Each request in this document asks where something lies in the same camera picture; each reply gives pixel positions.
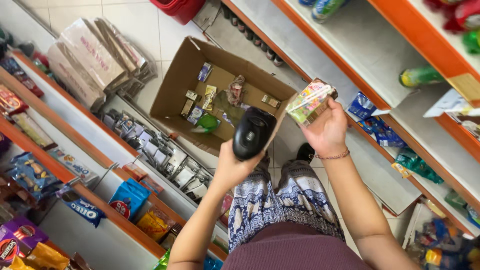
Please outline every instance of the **bracelet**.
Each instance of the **bracelet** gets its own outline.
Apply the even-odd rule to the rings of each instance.
[[[319,155],[315,155],[315,157],[318,158],[318,159],[321,159],[321,160],[336,160],[336,159],[344,158],[348,155],[350,155],[350,150],[347,148],[347,150],[345,152],[341,153],[340,155],[333,156],[333,157],[322,158]]]

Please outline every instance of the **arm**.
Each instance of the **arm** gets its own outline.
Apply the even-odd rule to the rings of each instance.
[[[213,180],[197,210],[187,221],[173,244],[168,270],[201,270],[204,267],[210,238],[225,193],[240,184],[254,169],[264,153],[246,161],[233,154],[232,140],[222,144]]]
[[[327,109],[308,128],[301,127],[321,157],[347,150],[347,117],[340,103],[330,99]],[[362,259],[374,269],[419,269],[398,244],[375,199],[361,180],[350,156],[323,160],[345,225]]]

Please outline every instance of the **black barcode scanner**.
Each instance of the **black barcode scanner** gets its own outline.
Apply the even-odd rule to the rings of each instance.
[[[260,153],[265,147],[276,118],[257,107],[250,107],[242,116],[233,134],[233,153],[239,160],[248,160]]]

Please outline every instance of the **maroon shirt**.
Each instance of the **maroon shirt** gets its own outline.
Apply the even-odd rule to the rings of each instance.
[[[371,268],[338,238],[314,229],[281,222],[261,230],[249,243],[233,250],[222,270],[313,270]]]

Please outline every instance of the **green bottle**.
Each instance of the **green bottle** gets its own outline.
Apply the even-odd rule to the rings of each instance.
[[[470,31],[463,34],[463,45],[467,47],[468,53],[479,54],[480,53],[479,30]]]
[[[445,79],[432,66],[410,68],[402,71],[400,84],[405,87],[416,87],[444,82]]]

